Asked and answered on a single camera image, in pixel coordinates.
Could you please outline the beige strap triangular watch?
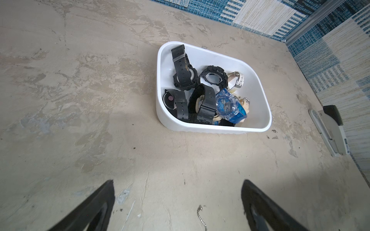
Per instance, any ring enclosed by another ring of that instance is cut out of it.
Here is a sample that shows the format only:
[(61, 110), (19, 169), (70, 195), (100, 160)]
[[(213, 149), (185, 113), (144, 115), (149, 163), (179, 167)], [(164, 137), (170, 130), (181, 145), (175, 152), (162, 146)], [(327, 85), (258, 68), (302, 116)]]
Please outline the beige strap triangular watch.
[(249, 99), (247, 98), (242, 98), (239, 100), (239, 102), (241, 103), (243, 109), (246, 111), (246, 113), (249, 112), (249, 106), (250, 106), (250, 101)]

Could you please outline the black leather strap watch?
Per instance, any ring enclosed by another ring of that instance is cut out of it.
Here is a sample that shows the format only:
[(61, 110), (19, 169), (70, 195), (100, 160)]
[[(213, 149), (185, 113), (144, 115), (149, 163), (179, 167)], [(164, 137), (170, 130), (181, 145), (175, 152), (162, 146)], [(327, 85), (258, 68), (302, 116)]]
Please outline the black leather strap watch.
[(175, 118), (189, 122), (188, 101), (184, 91), (165, 90), (162, 101)]

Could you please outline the small black strap watch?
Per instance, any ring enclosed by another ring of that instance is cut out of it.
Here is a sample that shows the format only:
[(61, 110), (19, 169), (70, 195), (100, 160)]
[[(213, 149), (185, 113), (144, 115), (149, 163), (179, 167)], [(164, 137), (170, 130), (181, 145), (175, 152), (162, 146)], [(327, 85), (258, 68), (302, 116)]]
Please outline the small black strap watch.
[(225, 119), (221, 119), (219, 121), (219, 126), (235, 127), (235, 123), (232, 123), (232, 122), (227, 121)]

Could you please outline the translucent blue plastic watch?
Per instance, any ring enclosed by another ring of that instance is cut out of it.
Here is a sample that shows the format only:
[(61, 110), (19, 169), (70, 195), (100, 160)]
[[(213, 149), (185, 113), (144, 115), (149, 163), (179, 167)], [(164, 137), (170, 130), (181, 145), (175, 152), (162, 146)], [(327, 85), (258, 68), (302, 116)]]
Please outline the translucent blue plastic watch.
[(222, 89), (216, 94), (216, 114), (221, 119), (238, 124), (243, 122), (248, 113), (243, 109), (240, 99), (243, 97)]

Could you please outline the black round digital watch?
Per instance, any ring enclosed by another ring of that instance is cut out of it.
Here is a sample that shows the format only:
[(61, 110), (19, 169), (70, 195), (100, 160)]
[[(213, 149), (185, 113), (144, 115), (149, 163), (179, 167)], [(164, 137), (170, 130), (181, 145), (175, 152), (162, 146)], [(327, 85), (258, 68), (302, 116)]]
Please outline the black round digital watch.
[[(198, 113), (196, 113), (196, 100), (203, 95), (205, 96), (203, 104)], [(196, 124), (212, 125), (216, 114), (215, 91), (212, 87), (199, 84), (193, 91), (188, 104), (189, 122)]]

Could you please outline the black rugged sports watch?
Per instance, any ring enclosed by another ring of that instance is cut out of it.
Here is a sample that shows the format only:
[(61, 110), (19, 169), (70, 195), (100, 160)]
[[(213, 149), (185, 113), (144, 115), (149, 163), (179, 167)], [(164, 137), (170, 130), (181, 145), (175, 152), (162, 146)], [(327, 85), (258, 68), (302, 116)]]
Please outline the black rugged sports watch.
[(209, 65), (199, 75), (206, 82), (217, 85), (220, 90), (228, 87), (228, 76), (226, 72), (219, 66)]

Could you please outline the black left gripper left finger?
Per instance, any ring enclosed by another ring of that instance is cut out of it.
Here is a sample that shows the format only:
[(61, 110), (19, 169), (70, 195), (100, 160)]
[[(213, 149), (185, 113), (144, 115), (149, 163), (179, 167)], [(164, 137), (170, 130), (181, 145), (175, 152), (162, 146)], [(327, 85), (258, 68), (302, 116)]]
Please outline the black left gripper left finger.
[(108, 180), (50, 230), (106, 231), (114, 203), (114, 182)]

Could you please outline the white strap rose-gold watch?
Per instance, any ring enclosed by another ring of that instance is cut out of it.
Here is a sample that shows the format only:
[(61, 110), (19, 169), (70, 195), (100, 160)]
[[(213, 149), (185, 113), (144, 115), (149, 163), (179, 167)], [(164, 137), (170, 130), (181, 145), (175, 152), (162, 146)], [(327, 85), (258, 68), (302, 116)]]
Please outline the white strap rose-gold watch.
[(227, 74), (228, 76), (228, 92), (234, 93), (244, 85), (245, 76), (238, 71)]

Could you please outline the silver chain pocket watch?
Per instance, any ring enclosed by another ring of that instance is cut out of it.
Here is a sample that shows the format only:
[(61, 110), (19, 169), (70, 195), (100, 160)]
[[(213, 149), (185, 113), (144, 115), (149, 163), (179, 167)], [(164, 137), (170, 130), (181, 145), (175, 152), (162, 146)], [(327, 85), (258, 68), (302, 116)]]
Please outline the silver chain pocket watch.
[(203, 207), (202, 207), (202, 205), (199, 205), (198, 208), (197, 208), (197, 216), (200, 220), (200, 223), (204, 226), (204, 231), (208, 231), (207, 224), (204, 222), (204, 220), (202, 219), (202, 217), (200, 215), (201, 211), (203, 211)]

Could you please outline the black chunky digital watch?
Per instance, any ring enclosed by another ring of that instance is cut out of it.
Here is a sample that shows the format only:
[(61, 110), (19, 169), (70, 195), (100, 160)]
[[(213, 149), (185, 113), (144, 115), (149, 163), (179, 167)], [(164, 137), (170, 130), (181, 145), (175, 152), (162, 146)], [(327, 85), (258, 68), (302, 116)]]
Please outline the black chunky digital watch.
[(196, 85), (195, 78), (198, 76), (198, 73), (190, 64), (184, 44), (173, 48), (171, 52), (176, 71), (173, 75), (174, 86), (180, 90), (191, 90)]

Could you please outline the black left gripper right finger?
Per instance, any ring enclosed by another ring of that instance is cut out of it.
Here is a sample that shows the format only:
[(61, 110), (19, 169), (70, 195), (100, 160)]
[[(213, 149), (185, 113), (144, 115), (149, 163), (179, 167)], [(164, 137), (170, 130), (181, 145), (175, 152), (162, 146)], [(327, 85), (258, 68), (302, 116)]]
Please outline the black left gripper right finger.
[(250, 180), (243, 182), (241, 199), (252, 231), (307, 230)]

